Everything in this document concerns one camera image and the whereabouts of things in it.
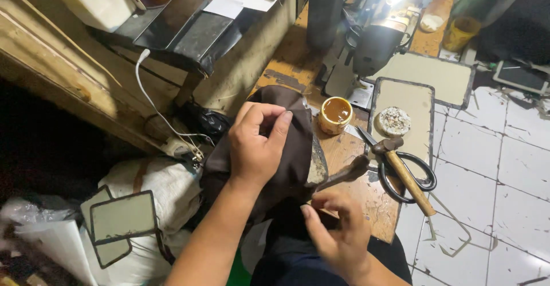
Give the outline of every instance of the yellow container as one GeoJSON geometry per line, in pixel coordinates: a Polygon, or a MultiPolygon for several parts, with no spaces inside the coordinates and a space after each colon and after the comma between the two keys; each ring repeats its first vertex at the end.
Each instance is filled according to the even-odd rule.
{"type": "Polygon", "coordinates": [[[450,29],[443,38],[443,48],[458,52],[481,29],[481,24],[471,17],[459,17],[450,24],[450,29]]]}
{"type": "Polygon", "coordinates": [[[344,132],[353,116],[353,108],[346,99],[340,97],[328,98],[321,106],[319,127],[328,135],[339,135],[344,132]]]}

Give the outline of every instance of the black scissor handle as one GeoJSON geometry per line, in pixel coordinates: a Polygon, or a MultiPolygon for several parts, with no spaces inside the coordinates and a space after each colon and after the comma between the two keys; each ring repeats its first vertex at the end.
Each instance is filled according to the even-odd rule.
{"type": "MultiPolygon", "coordinates": [[[[430,166],[427,163],[425,163],[422,159],[418,158],[417,156],[414,156],[414,155],[409,154],[409,153],[404,153],[404,152],[395,152],[395,153],[401,159],[410,160],[410,161],[416,163],[420,168],[422,168],[422,170],[424,170],[424,172],[426,173],[426,183],[420,183],[420,182],[418,182],[416,177],[414,177],[414,175],[412,175],[411,170],[409,170],[409,167],[407,166],[407,164],[404,163],[405,168],[407,168],[407,171],[409,171],[409,173],[412,175],[412,177],[414,177],[414,180],[416,181],[416,184],[418,184],[418,187],[420,188],[421,191],[432,191],[436,188],[436,186],[437,186],[436,174],[432,171],[432,169],[430,168],[430,166]]],[[[386,192],[389,194],[389,196],[391,198],[393,198],[397,202],[409,203],[409,204],[416,203],[415,199],[405,198],[405,197],[401,196],[400,194],[398,194],[397,191],[395,191],[395,189],[393,189],[392,184],[390,182],[388,182],[388,178],[386,178],[386,163],[387,162],[388,161],[386,160],[386,157],[384,156],[382,158],[382,162],[378,165],[378,174],[379,174],[379,177],[380,177],[380,182],[382,183],[382,186],[384,187],[386,192]]]]}

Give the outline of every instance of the forearm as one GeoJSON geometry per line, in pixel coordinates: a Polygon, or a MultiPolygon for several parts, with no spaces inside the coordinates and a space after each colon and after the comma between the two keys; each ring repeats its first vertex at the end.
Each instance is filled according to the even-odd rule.
{"type": "Polygon", "coordinates": [[[350,286],[409,286],[409,283],[393,274],[370,253],[368,253],[368,261],[370,262],[368,274],[350,286]]]}
{"type": "Polygon", "coordinates": [[[176,260],[166,286],[225,286],[259,190],[235,190],[231,178],[176,260]]]}

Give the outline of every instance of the hammer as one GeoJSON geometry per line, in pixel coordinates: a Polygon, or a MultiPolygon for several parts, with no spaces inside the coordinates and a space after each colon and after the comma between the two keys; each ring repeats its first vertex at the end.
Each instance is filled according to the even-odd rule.
{"type": "Polygon", "coordinates": [[[432,205],[428,201],[428,198],[418,187],[415,178],[406,168],[403,160],[397,156],[395,150],[403,145],[402,137],[395,137],[391,139],[383,139],[382,141],[376,143],[374,138],[369,135],[367,132],[365,137],[368,139],[368,142],[371,142],[372,152],[375,155],[384,155],[388,160],[389,164],[392,165],[393,169],[397,173],[397,176],[403,182],[403,185],[411,193],[411,196],[416,200],[416,203],[422,210],[425,216],[432,216],[436,214],[436,210],[433,209],[432,205]]]}

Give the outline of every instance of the white power cable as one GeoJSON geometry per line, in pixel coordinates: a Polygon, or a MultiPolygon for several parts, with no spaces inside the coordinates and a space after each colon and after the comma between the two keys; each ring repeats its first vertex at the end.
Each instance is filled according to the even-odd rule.
{"type": "Polygon", "coordinates": [[[143,92],[143,94],[145,95],[145,98],[147,98],[147,100],[149,100],[149,103],[151,104],[151,106],[153,107],[153,109],[155,109],[155,111],[157,112],[157,114],[162,117],[162,119],[166,122],[166,124],[168,125],[168,127],[170,127],[170,129],[172,129],[172,131],[176,134],[176,135],[179,135],[179,136],[184,136],[184,137],[190,137],[190,136],[202,136],[202,137],[205,137],[208,142],[210,142],[210,144],[212,144],[212,146],[215,146],[214,145],[214,142],[212,142],[212,139],[210,139],[209,136],[207,135],[203,135],[203,134],[180,134],[179,132],[175,131],[174,127],[172,127],[172,125],[168,122],[168,120],[157,110],[157,108],[155,107],[155,104],[153,103],[153,101],[151,100],[151,98],[149,98],[149,96],[147,95],[147,93],[145,92],[145,89],[143,88],[143,85],[141,85],[141,79],[139,77],[139,66],[140,64],[143,62],[143,60],[145,60],[145,58],[147,58],[149,56],[149,54],[151,53],[151,51],[149,51],[148,49],[145,49],[141,55],[139,56],[139,59],[137,60],[137,63],[136,63],[136,79],[137,79],[137,84],[139,85],[139,88],[141,88],[141,92],[143,92]]]}

